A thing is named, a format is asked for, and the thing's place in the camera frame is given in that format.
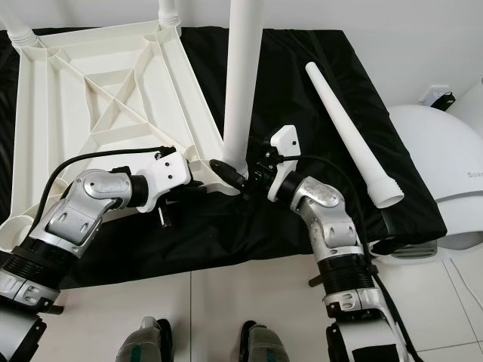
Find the black cloth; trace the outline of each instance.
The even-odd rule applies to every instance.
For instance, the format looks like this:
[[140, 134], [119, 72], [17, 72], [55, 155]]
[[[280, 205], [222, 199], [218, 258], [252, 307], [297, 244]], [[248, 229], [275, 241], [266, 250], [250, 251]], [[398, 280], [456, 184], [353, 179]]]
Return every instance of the black cloth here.
[[[223, 134], [228, 30], [183, 28], [181, 40]], [[18, 56], [5, 32], [0, 32], [0, 51], [3, 220], [10, 204], [18, 73]], [[395, 206], [378, 210], [371, 203], [364, 180], [306, 75], [304, 67], [310, 61], [317, 63], [377, 159], [401, 186], [405, 198]], [[296, 126], [302, 154], [329, 158], [349, 175], [358, 190], [370, 240], [383, 240], [378, 244], [379, 251], [389, 253], [401, 245], [445, 235], [434, 200], [343, 32], [264, 30], [251, 136], [261, 140], [284, 124]], [[249, 149], [249, 164], [255, 158]], [[299, 161], [297, 170], [338, 188], [346, 197], [349, 215], [356, 226], [360, 225], [354, 197], [341, 175], [315, 161]], [[213, 193], [172, 204], [169, 209], [174, 220], [172, 229], [162, 229], [156, 213], [104, 224], [63, 286], [109, 284], [250, 259], [311, 253], [303, 221], [285, 205], [262, 196], [245, 201]]]

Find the white plastic tube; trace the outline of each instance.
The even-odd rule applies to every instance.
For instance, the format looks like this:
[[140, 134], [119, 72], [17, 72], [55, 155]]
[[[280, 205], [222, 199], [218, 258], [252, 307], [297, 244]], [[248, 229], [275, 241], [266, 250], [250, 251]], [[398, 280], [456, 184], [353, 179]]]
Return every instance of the white plastic tube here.
[[263, 0], [231, 1], [223, 161], [245, 176], [262, 30]]
[[0, 21], [7, 28], [8, 37], [14, 47], [29, 47], [37, 41], [33, 31], [14, 14], [8, 0], [0, 0]]
[[164, 28], [176, 26], [176, 31], [181, 36], [181, 20], [174, 0], [159, 0], [158, 21]]
[[371, 149], [369, 149], [368, 144], [352, 123], [346, 110], [342, 107], [331, 87], [325, 81], [324, 76], [318, 70], [317, 65], [314, 62], [310, 62], [305, 69], [328, 114], [332, 118], [337, 132], [339, 132], [355, 165], [364, 178], [368, 186], [369, 197], [374, 205], [379, 209], [383, 209], [400, 202], [405, 194], [399, 188], [398, 183], [387, 176], [386, 171], [384, 171]]

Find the white wall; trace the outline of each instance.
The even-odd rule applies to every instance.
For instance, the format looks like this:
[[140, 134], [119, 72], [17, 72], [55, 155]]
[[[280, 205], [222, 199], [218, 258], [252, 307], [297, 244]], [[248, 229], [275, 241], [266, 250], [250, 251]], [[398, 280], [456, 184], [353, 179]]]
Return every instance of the white wall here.
[[[154, 20], [156, 0], [6, 0], [33, 28]], [[184, 26], [228, 26], [229, 0], [178, 0]], [[483, 75], [481, 0], [266, 0], [266, 27], [342, 29], [388, 106]]]

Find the white machine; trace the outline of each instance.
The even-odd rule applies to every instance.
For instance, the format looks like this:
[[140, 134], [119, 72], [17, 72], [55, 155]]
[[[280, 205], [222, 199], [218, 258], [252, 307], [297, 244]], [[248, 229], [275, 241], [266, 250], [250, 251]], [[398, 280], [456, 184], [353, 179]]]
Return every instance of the white machine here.
[[395, 106], [390, 118], [438, 204], [448, 233], [403, 248], [384, 263], [450, 259], [483, 247], [483, 139], [460, 119], [426, 106]]

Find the wall outlet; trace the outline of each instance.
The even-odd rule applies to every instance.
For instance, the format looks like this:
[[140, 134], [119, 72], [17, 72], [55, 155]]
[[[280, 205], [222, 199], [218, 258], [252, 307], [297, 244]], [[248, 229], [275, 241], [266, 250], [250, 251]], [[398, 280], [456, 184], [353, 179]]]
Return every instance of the wall outlet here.
[[419, 102], [423, 106], [430, 107], [439, 97], [444, 96], [450, 91], [450, 86], [447, 84], [431, 85], [425, 94], [419, 98]]

